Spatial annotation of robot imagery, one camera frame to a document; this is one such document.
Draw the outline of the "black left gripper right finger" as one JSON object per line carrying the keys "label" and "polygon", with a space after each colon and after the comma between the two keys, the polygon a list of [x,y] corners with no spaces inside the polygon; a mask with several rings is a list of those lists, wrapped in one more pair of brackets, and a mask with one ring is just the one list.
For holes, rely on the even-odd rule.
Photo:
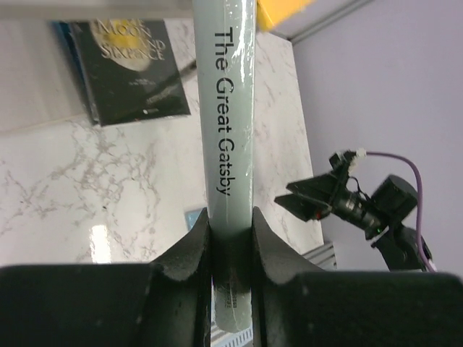
{"label": "black left gripper right finger", "polygon": [[256,346],[460,346],[462,281],[447,273],[325,271],[252,212]]}

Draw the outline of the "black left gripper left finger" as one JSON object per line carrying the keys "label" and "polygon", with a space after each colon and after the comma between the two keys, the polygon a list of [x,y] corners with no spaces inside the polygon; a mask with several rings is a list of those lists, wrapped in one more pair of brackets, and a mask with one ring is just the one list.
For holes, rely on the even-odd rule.
{"label": "black left gripper left finger", "polygon": [[209,346],[211,235],[202,212],[151,262],[1,269],[3,346]]}

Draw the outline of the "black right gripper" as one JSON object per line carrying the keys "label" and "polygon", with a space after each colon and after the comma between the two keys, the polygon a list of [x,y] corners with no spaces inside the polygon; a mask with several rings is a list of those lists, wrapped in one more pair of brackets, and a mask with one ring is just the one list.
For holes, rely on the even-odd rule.
{"label": "black right gripper", "polygon": [[[358,179],[349,174],[343,179],[329,172],[290,182],[286,189],[293,194],[278,196],[274,202],[302,221],[322,220],[332,212],[363,230],[366,239],[383,232],[381,213],[361,190]],[[331,205],[331,211],[319,205]]]}

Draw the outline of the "light blue booklet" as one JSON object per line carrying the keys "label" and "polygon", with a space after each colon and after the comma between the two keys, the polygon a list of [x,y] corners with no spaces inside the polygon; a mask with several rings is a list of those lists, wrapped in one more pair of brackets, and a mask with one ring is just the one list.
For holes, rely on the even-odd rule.
{"label": "light blue booklet", "polygon": [[200,214],[204,210],[204,207],[195,209],[195,210],[189,210],[187,211],[184,216],[185,216],[185,221],[187,224],[187,230],[191,231],[194,225],[196,224],[198,218],[200,217]]}

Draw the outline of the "pale grey-green booklet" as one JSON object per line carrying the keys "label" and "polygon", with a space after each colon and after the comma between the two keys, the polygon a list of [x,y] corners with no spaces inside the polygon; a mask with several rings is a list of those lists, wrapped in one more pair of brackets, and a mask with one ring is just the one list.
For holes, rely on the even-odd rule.
{"label": "pale grey-green booklet", "polygon": [[238,333],[252,323],[256,3],[194,1],[192,7],[215,321]]}

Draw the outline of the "yellow booklet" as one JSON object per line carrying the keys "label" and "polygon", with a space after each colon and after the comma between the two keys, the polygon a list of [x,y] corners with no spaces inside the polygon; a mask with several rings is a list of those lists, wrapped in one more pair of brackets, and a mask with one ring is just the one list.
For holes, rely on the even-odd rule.
{"label": "yellow booklet", "polygon": [[257,0],[256,22],[261,31],[271,31],[312,3],[313,0]]}

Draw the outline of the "black Moon and Sixpence book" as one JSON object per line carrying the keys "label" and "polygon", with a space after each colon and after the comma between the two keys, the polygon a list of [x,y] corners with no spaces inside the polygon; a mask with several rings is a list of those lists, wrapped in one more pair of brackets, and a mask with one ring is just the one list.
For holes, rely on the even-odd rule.
{"label": "black Moon and Sixpence book", "polygon": [[91,116],[102,127],[190,112],[163,20],[73,22]]}

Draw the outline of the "teal ocean cover book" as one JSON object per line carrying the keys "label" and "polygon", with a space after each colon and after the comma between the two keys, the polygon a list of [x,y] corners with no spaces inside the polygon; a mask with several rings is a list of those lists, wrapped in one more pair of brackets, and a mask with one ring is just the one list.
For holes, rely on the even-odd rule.
{"label": "teal ocean cover book", "polygon": [[97,125],[99,120],[92,107],[92,100],[85,82],[85,76],[77,46],[72,36],[71,26],[68,22],[62,21],[51,21],[49,25],[56,38],[58,47],[64,55],[64,60],[70,69],[73,83],[78,90],[79,99],[88,115],[89,121],[92,125]]}

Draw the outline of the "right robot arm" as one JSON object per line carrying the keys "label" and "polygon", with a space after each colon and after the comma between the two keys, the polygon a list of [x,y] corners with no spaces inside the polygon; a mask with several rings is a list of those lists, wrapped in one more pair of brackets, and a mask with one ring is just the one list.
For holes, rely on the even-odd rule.
{"label": "right robot arm", "polygon": [[361,189],[347,188],[351,178],[343,171],[332,170],[294,181],[286,186],[289,193],[276,197],[275,203],[304,222],[335,215],[361,229],[390,271],[426,271],[418,250],[417,229],[403,224],[418,205],[415,188],[404,179],[390,175],[369,197]]}

